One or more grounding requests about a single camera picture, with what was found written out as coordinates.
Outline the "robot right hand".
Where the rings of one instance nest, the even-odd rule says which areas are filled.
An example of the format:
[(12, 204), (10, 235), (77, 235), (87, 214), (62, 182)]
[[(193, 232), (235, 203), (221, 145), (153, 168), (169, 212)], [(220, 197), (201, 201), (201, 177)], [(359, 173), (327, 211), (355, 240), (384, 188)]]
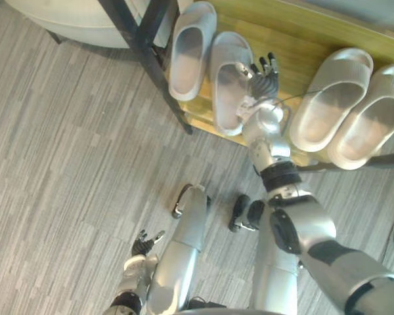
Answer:
[(248, 83), (249, 95), (254, 99), (275, 99), (279, 91), (279, 71), (276, 57), (268, 52), (267, 57), (259, 58), (259, 65), (237, 62), (235, 68)]

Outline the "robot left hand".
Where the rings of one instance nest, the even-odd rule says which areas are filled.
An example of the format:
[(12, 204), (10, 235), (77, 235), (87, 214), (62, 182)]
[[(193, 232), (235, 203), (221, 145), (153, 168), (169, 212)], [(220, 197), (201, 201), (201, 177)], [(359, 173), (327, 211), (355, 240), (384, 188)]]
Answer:
[(144, 255), (152, 250), (155, 244), (157, 244), (165, 235), (165, 231), (161, 230), (158, 232), (153, 238), (147, 239), (147, 233), (145, 229), (142, 229), (135, 241), (133, 242), (133, 246), (131, 248), (131, 255)]

